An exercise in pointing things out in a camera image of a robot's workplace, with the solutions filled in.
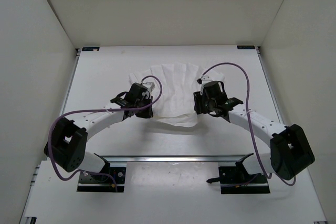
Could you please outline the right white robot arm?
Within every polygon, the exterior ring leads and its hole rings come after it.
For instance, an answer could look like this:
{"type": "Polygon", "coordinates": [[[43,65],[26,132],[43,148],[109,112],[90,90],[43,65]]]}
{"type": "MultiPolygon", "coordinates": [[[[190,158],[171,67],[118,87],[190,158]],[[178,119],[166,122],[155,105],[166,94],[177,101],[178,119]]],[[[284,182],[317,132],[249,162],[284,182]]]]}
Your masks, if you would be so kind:
{"type": "Polygon", "coordinates": [[[257,155],[256,164],[243,163],[235,169],[236,178],[248,182],[255,173],[274,173],[283,180],[291,180],[315,162],[315,156],[302,127],[287,126],[270,120],[246,108],[243,101],[228,98],[221,81],[198,79],[201,89],[194,92],[194,110],[222,118],[247,130],[259,138],[270,152],[257,155]]]}

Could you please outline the white pleated skirt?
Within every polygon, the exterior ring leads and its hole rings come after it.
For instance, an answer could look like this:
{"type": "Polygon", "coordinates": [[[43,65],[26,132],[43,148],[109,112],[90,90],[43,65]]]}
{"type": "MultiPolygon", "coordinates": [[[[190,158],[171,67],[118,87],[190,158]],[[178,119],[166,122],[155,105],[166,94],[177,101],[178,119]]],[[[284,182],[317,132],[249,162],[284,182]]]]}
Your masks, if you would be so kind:
{"type": "Polygon", "coordinates": [[[191,63],[162,64],[130,73],[129,82],[139,83],[146,76],[156,76],[163,91],[158,102],[152,105],[152,120],[172,126],[193,127],[198,123],[193,93],[200,90],[197,79],[204,71],[203,67],[191,63]]]}

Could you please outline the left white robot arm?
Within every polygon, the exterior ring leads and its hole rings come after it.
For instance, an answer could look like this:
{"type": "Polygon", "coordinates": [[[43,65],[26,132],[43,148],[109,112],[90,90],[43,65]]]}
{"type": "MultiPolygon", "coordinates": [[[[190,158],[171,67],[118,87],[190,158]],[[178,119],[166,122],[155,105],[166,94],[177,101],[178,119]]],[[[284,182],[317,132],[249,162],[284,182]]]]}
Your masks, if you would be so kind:
{"type": "Polygon", "coordinates": [[[153,117],[153,82],[133,83],[130,90],[118,94],[101,109],[68,112],[58,118],[49,131],[44,148],[54,168],[66,172],[89,172],[98,181],[109,177],[110,165],[101,156],[86,151],[93,136],[132,116],[153,117]]]}

